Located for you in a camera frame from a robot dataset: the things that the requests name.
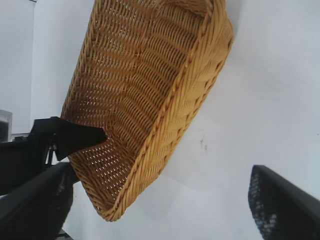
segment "black mesh surface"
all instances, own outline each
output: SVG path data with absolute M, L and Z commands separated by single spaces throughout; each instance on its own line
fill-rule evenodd
M 253 167 L 248 201 L 265 240 L 320 240 L 320 202 L 269 168 Z

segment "woven basket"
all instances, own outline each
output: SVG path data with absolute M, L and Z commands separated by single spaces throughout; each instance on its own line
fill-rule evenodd
M 69 156 L 105 220 L 164 169 L 232 41 L 225 0 L 95 1 L 61 117 L 108 136 Z

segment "gray object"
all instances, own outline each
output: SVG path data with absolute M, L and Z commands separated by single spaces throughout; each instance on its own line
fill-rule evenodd
M 0 143 L 11 141 L 12 112 L 0 110 Z

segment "wicker basket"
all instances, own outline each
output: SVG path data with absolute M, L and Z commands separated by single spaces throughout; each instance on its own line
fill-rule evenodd
M 61 117 L 108 140 L 70 161 L 119 219 L 166 166 L 231 49 L 225 0 L 96 0 Z

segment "white backdrop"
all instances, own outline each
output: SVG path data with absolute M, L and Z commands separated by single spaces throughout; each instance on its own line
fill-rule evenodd
M 93 0 L 39 0 L 31 119 L 59 115 Z M 75 240 L 262 239 L 247 194 L 264 164 L 320 198 L 320 1 L 228 0 L 235 41 L 167 167 L 117 222 L 82 186 L 64 229 Z
M 12 132 L 30 131 L 35 4 L 0 0 L 0 109 L 13 113 Z

